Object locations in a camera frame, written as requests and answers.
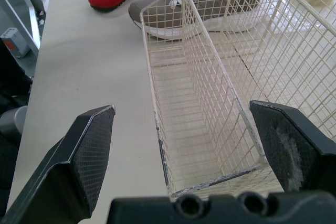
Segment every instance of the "textured pad surface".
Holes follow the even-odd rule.
[[[114,110],[92,118],[73,159],[73,167],[85,192],[90,212],[96,207],[109,161]]]
[[[318,163],[315,148],[276,107],[255,102],[250,104],[250,109],[268,163],[284,191],[306,188]]]

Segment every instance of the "gray sneaker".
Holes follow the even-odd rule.
[[[156,0],[140,0],[129,7],[129,14],[134,23],[142,28],[141,10]],[[193,0],[202,21],[208,31],[239,32],[249,30],[259,23],[256,12],[259,0]],[[143,12],[146,32],[163,39],[181,39],[182,0],[159,0]]]

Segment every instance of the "table surface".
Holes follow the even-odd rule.
[[[114,104],[109,165],[92,218],[115,197],[166,195],[142,32],[127,0],[108,14],[50,0],[8,207],[77,115]]]

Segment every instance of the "gray plastic part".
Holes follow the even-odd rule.
[[[0,133],[10,142],[20,146],[27,106],[6,111],[0,117]]]
[[[15,27],[8,28],[0,38],[16,58],[23,58],[29,51],[27,42]]]

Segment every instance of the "white wire basket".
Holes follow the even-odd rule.
[[[333,22],[306,0],[218,1],[220,6],[211,0],[157,0],[141,13],[173,198],[282,191],[265,158],[250,100],[298,108],[326,136],[336,136]]]

